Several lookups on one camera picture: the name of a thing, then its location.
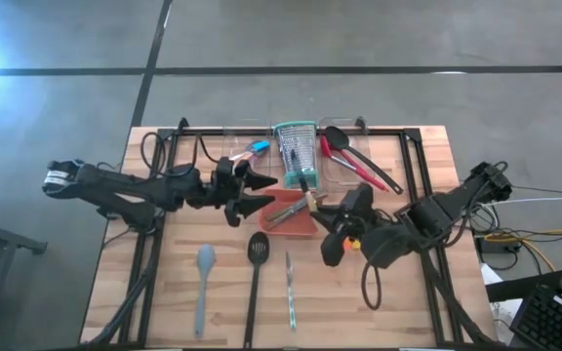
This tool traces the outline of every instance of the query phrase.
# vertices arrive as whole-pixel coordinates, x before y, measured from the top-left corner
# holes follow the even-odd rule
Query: wooden tabletop
[[[426,162],[433,191],[448,191],[459,185],[446,129],[442,126],[421,129]],[[123,173],[148,176],[141,161],[140,143],[144,134],[157,128],[133,128],[125,154]],[[233,154],[251,138],[206,136],[212,156]],[[399,141],[393,136],[370,136],[365,140],[370,158],[407,190]],[[181,137],[177,164],[190,162],[193,137]],[[418,163],[410,146],[415,174]],[[152,137],[145,145],[152,155]],[[203,180],[209,180],[214,164],[199,148],[197,168]],[[270,156],[257,164],[260,172],[281,177],[276,143]],[[420,177],[417,186],[422,194]],[[327,203],[338,201],[348,188],[327,183]],[[395,195],[375,190],[375,208],[388,212],[409,202],[407,192]],[[320,256],[320,243],[326,235],[319,232],[309,238],[268,236],[270,257],[261,268],[259,298],[254,331],[254,347],[396,347],[433,346],[434,337],[425,296],[420,258],[408,254],[388,269],[381,270],[382,305],[373,312],[363,301],[360,290],[365,258],[349,252],[340,266],[327,267]],[[105,239],[126,229],[123,222],[109,224]],[[229,227],[222,210],[194,210],[184,207],[167,214],[153,307],[147,337],[148,347],[242,347],[253,267],[246,247],[253,233],[260,230],[258,216],[253,214],[238,228]],[[217,260],[209,276],[206,299],[204,337],[194,338],[194,309],[199,273],[196,253],[202,244],[211,244]],[[128,234],[105,248],[93,287],[82,341],[97,335],[123,301],[133,259],[136,234]],[[294,266],[294,299],[297,330],[289,327],[286,289],[285,252]],[[490,305],[480,273],[480,266],[470,236],[464,236],[447,250],[453,284],[459,301],[470,317],[487,335],[495,338]],[[369,274],[368,294],[375,293],[374,277]],[[134,312],[131,338],[136,337],[138,308]],[[447,335],[448,317],[440,301],[442,320]]]

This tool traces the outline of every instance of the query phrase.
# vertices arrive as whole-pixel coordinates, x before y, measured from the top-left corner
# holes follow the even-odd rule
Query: gray spatula
[[[207,287],[207,276],[214,266],[216,254],[214,248],[205,244],[199,249],[196,255],[196,266],[199,268],[201,274],[201,281],[199,282],[199,298],[196,302],[196,315],[194,317],[194,336],[201,338],[203,336],[203,326],[205,324],[205,289]]]

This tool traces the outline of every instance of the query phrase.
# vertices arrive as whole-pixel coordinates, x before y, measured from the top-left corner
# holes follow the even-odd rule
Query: red tongs
[[[359,166],[359,164],[355,160],[352,159],[352,157],[348,156],[348,154],[346,154],[342,150],[340,150],[338,152],[345,159],[345,161],[343,159],[337,157],[337,156],[334,156],[333,152],[331,152],[331,146],[329,145],[329,141],[327,140],[327,138],[324,135],[320,137],[320,148],[322,149],[322,155],[324,157],[330,158],[331,160],[333,160],[333,161],[339,163],[340,165],[348,168],[349,170],[355,172],[358,176],[361,176],[364,180],[370,182],[371,184],[373,184],[378,189],[383,190],[383,191],[387,191],[387,192],[389,191],[389,190],[387,190],[385,185],[383,185],[383,183],[376,180],[373,176],[368,175],[366,170],[362,169]]]

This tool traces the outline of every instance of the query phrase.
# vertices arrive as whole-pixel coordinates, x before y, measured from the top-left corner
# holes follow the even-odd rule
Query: black slotted spoon
[[[251,284],[251,298],[249,299],[249,314],[246,319],[244,333],[245,349],[253,347],[253,326],[255,324],[255,305],[258,301],[258,283],[260,282],[260,267],[268,260],[270,255],[270,242],[268,237],[261,232],[253,234],[249,240],[249,260],[253,263],[253,283]]]

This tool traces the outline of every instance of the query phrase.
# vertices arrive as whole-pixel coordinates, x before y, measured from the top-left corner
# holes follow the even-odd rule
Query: gray floor
[[[0,1],[0,68],[144,67],[161,5]],[[157,63],[345,64],[562,65],[562,0],[177,0]],[[139,76],[0,77],[0,226],[50,243],[45,255],[15,261],[0,300],[0,350],[75,344],[105,221],[40,186],[53,159],[118,163],[140,86]],[[479,161],[506,160],[514,184],[562,189],[562,73],[155,77],[142,124],[359,115],[446,125],[461,177]],[[562,228],[562,202],[499,210],[504,226]],[[562,267],[562,241],[542,249]],[[503,277],[536,273],[520,257]]]

